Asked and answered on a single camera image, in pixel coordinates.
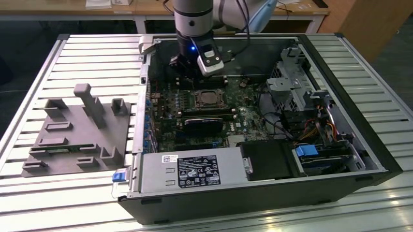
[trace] cardboard box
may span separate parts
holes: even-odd
[[[112,0],[113,5],[124,5],[128,6],[132,0]]]
[[[108,9],[112,8],[110,0],[85,0],[85,9]]]

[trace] aluminum profile table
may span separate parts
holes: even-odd
[[[140,85],[138,35],[70,35],[57,40],[0,142],[0,231],[404,231],[413,224],[413,113],[344,38],[308,39],[390,150],[403,174],[338,202],[141,226],[112,197],[112,172],[20,177],[48,98],[80,104],[76,83],[101,102],[132,104]],[[312,72],[320,88],[323,83]],[[130,163],[132,105],[125,165]],[[126,184],[116,191],[126,191]]]

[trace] blue latch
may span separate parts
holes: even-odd
[[[117,170],[112,175],[112,182],[124,182],[124,181],[126,181],[126,172],[125,170],[120,172]]]
[[[300,145],[295,148],[295,152],[298,156],[315,156],[318,155],[318,151],[315,145]]]

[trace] barcode sticker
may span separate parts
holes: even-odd
[[[177,155],[161,156],[163,163],[172,163],[177,161]]]
[[[113,14],[130,14],[130,11],[113,11]]]

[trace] warning label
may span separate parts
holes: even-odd
[[[180,188],[219,185],[216,156],[179,158],[177,177]]]

